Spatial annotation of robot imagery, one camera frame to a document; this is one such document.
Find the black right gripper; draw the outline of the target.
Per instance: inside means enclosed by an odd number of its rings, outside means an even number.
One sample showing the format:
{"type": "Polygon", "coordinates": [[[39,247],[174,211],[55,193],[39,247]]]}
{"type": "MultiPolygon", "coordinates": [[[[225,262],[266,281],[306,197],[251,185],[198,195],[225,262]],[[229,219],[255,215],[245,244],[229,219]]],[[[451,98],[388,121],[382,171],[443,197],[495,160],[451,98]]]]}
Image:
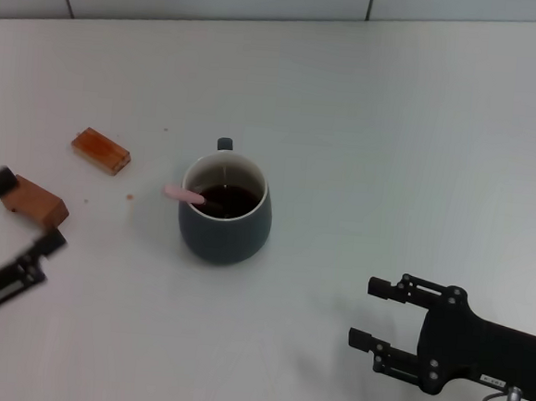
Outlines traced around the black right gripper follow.
{"type": "Polygon", "coordinates": [[[536,336],[480,318],[462,288],[404,274],[398,282],[371,277],[368,294],[428,310],[418,356],[350,329],[350,347],[374,355],[373,371],[418,385],[428,395],[461,379],[502,392],[516,387],[525,400],[536,401],[536,336]]]}

